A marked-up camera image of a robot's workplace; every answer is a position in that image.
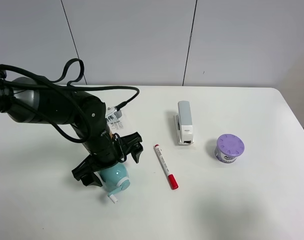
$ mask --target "white wall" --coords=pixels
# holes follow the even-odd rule
[[[63,0],[88,84],[182,85],[194,0]]]
[[[0,0],[0,64],[56,80],[65,63],[76,57],[60,0]],[[78,71],[72,66],[66,81],[74,80]],[[9,72],[7,79],[16,77]]]
[[[304,126],[304,51],[278,84],[277,89]]]
[[[184,85],[274,87],[304,47],[304,0],[198,0]]]

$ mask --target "white stapler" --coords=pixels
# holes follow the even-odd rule
[[[178,102],[178,115],[175,115],[174,118],[178,137],[178,144],[193,144],[193,124],[189,101]]]

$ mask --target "red marker cap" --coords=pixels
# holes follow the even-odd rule
[[[173,190],[178,188],[178,184],[177,184],[177,182],[176,182],[175,177],[174,177],[173,174],[171,174],[171,175],[168,176],[168,180],[169,180],[171,188]]]

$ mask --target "white table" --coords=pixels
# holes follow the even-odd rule
[[[277,90],[139,88],[123,110],[144,151],[139,164],[126,162],[131,185],[117,204],[73,178],[87,156],[81,144],[0,114],[0,240],[304,240],[304,131]],[[94,94],[114,106],[133,92]],[[176,145],[181,100],[191,105],[191,146]],[[224,133],[245,143],[232,164],[213,157]],[[155,144],[179,189],[170,189]]]

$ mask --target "black cable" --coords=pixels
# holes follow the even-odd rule
[[[69,61],[65,64],[65,66],[64,66],[62,76],[61,76],[59,79],[57,79],[56,81],[51,81],[51,82],[52,82],[52,83],[58,83],[58,82],[62,81],[62,80],[66,77],[67,71],[68,71],[68,69],[70,68],[70,66],[71,66],[73,63],[75,63],[75,62],[79,62],[79,64],[80,64],[80,68],[81,68],[81,69],[80,69],[80,74],[78,75],[78,77],[77,77],[75,80],[69,81],[69,82],[67,83],[67,85],[70,86],[71,83],[79,82],[79,81],[83,78],[83,76],[84,76],[85,67],[84,67],[84,62],[83,62],[82,60],[78,59],[78,58],[73,58],[73,59],[69,60]]]
[[[47,121],[48,123],[50,123],[64,138],[66,138],[67,140],[74,142],[74,143],[83,143],[82,139],[77,139],[77,138],[73,138],[69,135],[67,135],[55,122],[53,122],[52,120],[50,120],[47,116],[45,116],[44,114],[42,114],[41,112],[37,111],[36,109],[32,108],[31,106],[29,106],[28,104],[24,103],[23,101],[19,100],[19,99],[15,99],[14,101],[12,101],[12,103],[17,104],[33,113],[35,113],[36,115],[38,115],[41,119],[44,119],[45,121]]]
[[[76,108],[76,110],[79,112],[81,118],[83,119],[84,123],[85,123],[85,126],[86,126],[86,130],[87,130],[87,134],[85,135],[85,137],[81,138],[81,139],[75,139],[75,138],[72,138],[74,139],[72,142],[75,142],[75,143],[84,143],[87,141],[87,139],[90,138],[91,136],[91,125],[89,123],[89,121],[87,120],[86,118],[86,115],[85,113],[82,111],[82,109],[77,105],[77,103],[71,98],[69,97],[68,95],[66,95],[57,85],[55,85],[54,83],[52,83],[51,81],[49,81],[47,78],[45,78],[44,76],[39,76],[39,75],[36,75],[30,71],[27,71],[25,69],[21,69],[19,67],[15,67],[15,66],[10,66],[10,65],[4,65],[4,64],[1,64],[0,65],[0,70],[8,70],[8,71],[12,71],[12,72],[15,72],[15,73],[18,73],[18,74],[22,74],[26,77],[29,77],[29,78],[32,78],[33,80],[37,81],[37,82],[40,82],[44,85],[46,85],[48,88],[56,91],[58,94],[60,94],[61,96],[63,96],[64,98],[66,98],[68,101],[71,102],[71,104]],[[1,83],[6,86],[6,80],[2,80]]]
[[[54,83],[58,83],[60,81],[62,81],[66,74],[67,71],[70,67],[70,65],[74,62],[79,62],[80,63],[80,74],[77,77],[77,79],[73,80],[73,81],[69,81],[67,83],[67,86],[59,86],[59,85],[55,85]],[[24,89],[24,90],[54,90],[56,91],[58,94],[62,95],[63,97],[65,97],[68,101],[70,101],[72,103],[72,105],[76,108],[76,110],[80,113],[81,118],[83,119],[85,125],[86,125],[86,129],[87,129],[87,135],[84,138],[81,139],[76,139],[73,138],[69,135],[67,135],[61,128],[58,127],[58,125],[56,123],[54,123],[53,121],[51,121],[48,117],[46,117],[45,115],[43,115],[41,112],[38,112],[36,109],[30,107],[29,105],[25,104],[22,101],[19,100],[15,100],[16,104],[19,104],[20,106],[32,111],[33,113],[37,114],[38,116],[40,116],[42,119],[46,120],[48,123],[50,123],[51,125],[53,125],[53,127],[62,135],[64,136],[66,139],[74,142],[74,143],[84,143],[90,136],[91,136],[91,126],[89,124],[89,121],[86,118],[85,113],[82,111],[82,109],[77,105],[77,103],[68,95],[66,95],[64,93],[64,91],[105,91],[105,90],[135,90],[136,93],[129,98],[128,100],[120,103],[119,105],[117,105],[115,108],[117,110],[121,109],[122,107],[124,107],[127,103],[129,103],[130,101],[132,101],[134,98],[137,97],[137,95],[139,94],[139,89],[133,86],[97,86],[97,87],[81,87],[81,86],[72,86],[71,83],[74,82],[78,82],[82,79],[83,75],[84,75],[84,63],[82,60],[78,59],[78,58],[74,58],[69,60],[66,64],[65,67],[63,69],[63,73],[62,76],[56,80],[56,81],[50,81],[48,80],[46,77],[44,76],[39,76],[36,75],[32,72],[29,72],[25,69],[19,68],[19,67],[15,67],[15,66],[10,66],[10,65],[4,65],[4,64],[0,64],[0,71],[12,71],[21,75],[24,75],[26,77],[29,77],[37,82],[42,83],[43,85],[35,85],[35,84],[26,84],[26,83],[18,83],[18,82],[11,82],[11,81],[7,81],[3,78],[0,78],[0,85],[2,86],[7,86],[7,87],[13,87],[13,88],[18,88],[18,89]]]
[[[122,138],[118,135],[118,133],[114,133],[113,136],[115,138],[115,141],[118,143],[118,145],[121,149],[122,155],[123,155],[123,160],[121,160],[121,158],[120,158],[120,159],[117,159],[117,161],[120,163],[124,163],[127,159],[127,156],[124,154],[123,149],[122,149],[122,146],[124,145]]]
[[[20,94],[20,93],[25,92],[25,91],[27,91],[27,90],[18,91],[18,92],[16,92],[16,93],[14,93],[14,95],[15,95],[15,94]]]
[[[34,84],[26,84],[26,83],[18,83],[18,82],[12,82],[4,80],[4,85],[12,88],[18,88],[18,89],[25,89],[25,90],[50,90],[47,86],[43,85],[34,85]],[[117,105],[116,108],[119,110],[122,107],[124,107],[126,104],[128,104],[130,101],[132,101],[134,98],[137,97],[137,95],[140,93],[140,90],[137,87],[134,86],[59,86],[56,85],[58,88],[60,88],[63,91],[105,91],[105,90],[135,90],[136,93],[128,100],[122,102],[121,104]]]

